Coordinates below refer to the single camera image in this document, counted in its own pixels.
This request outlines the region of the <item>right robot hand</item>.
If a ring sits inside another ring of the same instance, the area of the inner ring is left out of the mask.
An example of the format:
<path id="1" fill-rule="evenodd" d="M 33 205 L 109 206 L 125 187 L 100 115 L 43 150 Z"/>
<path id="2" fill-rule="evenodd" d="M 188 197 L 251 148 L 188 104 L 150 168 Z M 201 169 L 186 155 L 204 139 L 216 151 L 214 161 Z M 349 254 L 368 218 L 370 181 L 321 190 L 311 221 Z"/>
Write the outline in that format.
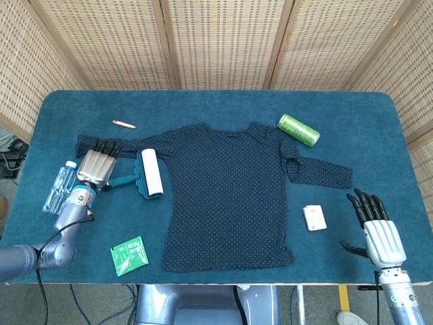
<path id="1" fill-rule="evenodd" d="M 365 247 L 355 247 L 347 241 L 340 241 L 348 253 L 368 258 L 380 269 L 401 267 L 407 260 L 403 243 L 395 223 L 390 220 L 382 200 L 358 188 L 355 195 L 347 194 L 363 230 Z"/>

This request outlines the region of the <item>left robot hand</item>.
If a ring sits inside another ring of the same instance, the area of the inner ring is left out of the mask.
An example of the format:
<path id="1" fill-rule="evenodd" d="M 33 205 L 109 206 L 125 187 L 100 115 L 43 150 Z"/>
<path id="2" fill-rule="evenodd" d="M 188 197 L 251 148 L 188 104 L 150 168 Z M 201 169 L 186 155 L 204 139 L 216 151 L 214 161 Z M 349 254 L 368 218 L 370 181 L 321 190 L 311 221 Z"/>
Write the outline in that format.
<path id="1" fill-rule="evenodd" d="M 121 147 L 117 141 L 95 139 L 87 150 L 77 172 L 77 182 L 94 190 L 104 188 L 111 176 Z"/>

